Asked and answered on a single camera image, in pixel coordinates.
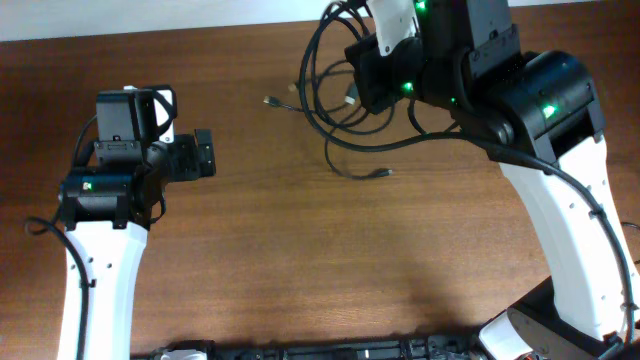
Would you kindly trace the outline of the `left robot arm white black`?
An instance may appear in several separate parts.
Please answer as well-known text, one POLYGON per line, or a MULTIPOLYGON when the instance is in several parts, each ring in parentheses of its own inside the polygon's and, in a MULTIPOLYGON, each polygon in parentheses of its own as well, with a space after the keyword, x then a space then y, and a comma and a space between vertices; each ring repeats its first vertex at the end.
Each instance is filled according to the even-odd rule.
POLYGON ((177 135, 168 85, 126 86, 96 97, 98 137, 60 186, 66 289, 60 359, 130 356, 135 284, 148 234, 170 183, 216 173, 213 137, 177 135))

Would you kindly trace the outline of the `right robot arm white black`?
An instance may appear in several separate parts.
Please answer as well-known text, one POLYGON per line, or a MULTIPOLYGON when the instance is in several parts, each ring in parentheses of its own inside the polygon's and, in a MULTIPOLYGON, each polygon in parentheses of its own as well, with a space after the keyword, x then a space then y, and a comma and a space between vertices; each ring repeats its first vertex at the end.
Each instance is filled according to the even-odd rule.
POLYGON ((637 353, 639 276, 606 167, 587 68, 525 53, 505 1, 366 1, 376 30, 347 48, 364 107, 448 110, 520 196, 550 277, 479 331, 475 354, 616 359, 637 353))

